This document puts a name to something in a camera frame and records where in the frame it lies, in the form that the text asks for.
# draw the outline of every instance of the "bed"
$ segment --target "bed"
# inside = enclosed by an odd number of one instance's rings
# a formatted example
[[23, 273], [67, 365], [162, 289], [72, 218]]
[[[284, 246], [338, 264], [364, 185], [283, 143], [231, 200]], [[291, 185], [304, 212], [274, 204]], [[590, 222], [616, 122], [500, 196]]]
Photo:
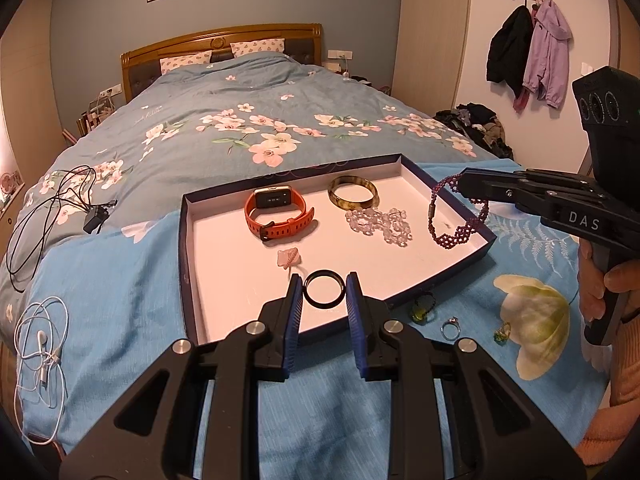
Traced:
[[[269, 38], [284, 38], [283, 54], [231, 53], [232, 42]], [[321, 45], [318, 24], [270, 24], [191, 34], [123, 54], [127, 105], [62, 153], [26, 193], [18, 225], [53, 195], [68, 170], [86, 164], [98, 174], [92, 202], [117, 200], [98, 235], [85, 234], [77, 208], [62, 206], [33, 280], [36, 256], [11, 278], [6, 262], [0, 271], [5, 343], [29, 302], [55, 295], [68, 305], [63, 369], [70, 415], [57, 439], [66, 452], [148, 364], [184, 336], [177, 233], [185, 193], [388, 153], [403, 153], [435, 178], [469, 165], [518, 168], [382, 92], [325, 70]], [[212, 50], [210, 63], [161, 75], [160, 59], [205, 50]], [[575, 445], [607, 383], [606, 373], [581, 351], [577, 244], [512, 208], [493, 204], [491, 212], [488, 224], [498, 241], [482, 262], [435, 291], [438, 319], [464, 319], [468, 334]], [[45, 216], [37, 211], [19, 242], [12, 240], [7, 257], [14, 267], [42, 236]], [[405, 308], [397, 313], [410, 322]], [[493, 332], [505, 317], [516, 330], [502, 347]], [[441, 339], [439, 327], [436, 322], [419, 329]], [[534, 336], [527, 327], [534, 327]], [[261, 394], [264, 478], [318, 478], [318, 464], [326, 471], [323, 478], [386, 478], [388, 384], [359, 380], [346, 334], [301, 349], [291, 380], [261, 386]], [[26, 429], [50, 434], [56, 414], [37, 397], [25, 394], [24, 400]], [[282, 410], [298, 422], [282, 420]], [[444, 420], [442, 429], [446, 440]]]

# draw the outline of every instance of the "smartwatch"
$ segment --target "smartwatch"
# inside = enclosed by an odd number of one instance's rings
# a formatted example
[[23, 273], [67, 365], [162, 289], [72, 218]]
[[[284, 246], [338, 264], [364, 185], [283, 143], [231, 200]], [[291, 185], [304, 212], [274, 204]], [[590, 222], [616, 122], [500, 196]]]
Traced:
[[[300, 214], [289, 218], [286, 222], [269, 222], [267, 225], [258, 224], [251, 218], [256, 209], [270, 209], [294, 204], [300, 209]], [[306, 210], [305, 199], [291, 186], [263, 187], [256, 189], [244, 205], [244, 219], [249, 230], [263, 242], [286, 238], [298, 234], [314, 219], [314, 208]]]

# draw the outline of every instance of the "clear beads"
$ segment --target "clear beads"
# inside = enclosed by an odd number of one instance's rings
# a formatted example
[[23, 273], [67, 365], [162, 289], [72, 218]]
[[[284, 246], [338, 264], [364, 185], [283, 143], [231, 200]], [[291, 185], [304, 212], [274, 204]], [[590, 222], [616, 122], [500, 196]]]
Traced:
[[382, 231], [385, 242], [406, 247], [413, 239], [411, 228], [406, 221], [406, 211], [393, 208], [388, 213], [382, 213], [375, 208], [356, 209], [347, 211], [344, 215], [353, 231], [366, 236], [373, 236], [375, 231]]

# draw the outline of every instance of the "purple jacket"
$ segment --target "purple jacket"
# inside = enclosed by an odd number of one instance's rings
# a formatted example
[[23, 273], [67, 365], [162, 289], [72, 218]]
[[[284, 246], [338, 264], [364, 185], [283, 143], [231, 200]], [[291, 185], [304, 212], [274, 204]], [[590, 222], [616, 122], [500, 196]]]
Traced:
[[569, 85], [571, 29], [553, 0], [545, 0], [536, 14], [523, 85], [553, 108], [564, 101]]

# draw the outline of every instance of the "metal screw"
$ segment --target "metal screw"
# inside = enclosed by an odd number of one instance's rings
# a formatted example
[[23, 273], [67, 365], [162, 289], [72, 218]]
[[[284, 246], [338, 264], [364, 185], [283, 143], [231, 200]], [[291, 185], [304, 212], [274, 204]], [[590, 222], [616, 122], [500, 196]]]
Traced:
[[186, 354], [191, 350], [191, 343], [186, 339], [180, 339], [174, 343], [171, 349], [178, 355]]
[[397, 319], [391, 319], [385, 323], [385, 330], [390, 334], [402, 332], [404, 326]]
[[458, 341], [458, 347], [460, 348], [460, 351], [464, 352], [465, 354], [472, 354], [473, 352], [478, 350], [478, 343], [476, 343], [473, 339], [465, 337], [464, 339]]
[[246, 332], [251, 335], [261, 334], [265, 329], [266, 327], [261, 321], [252, 321], [246, 326]]

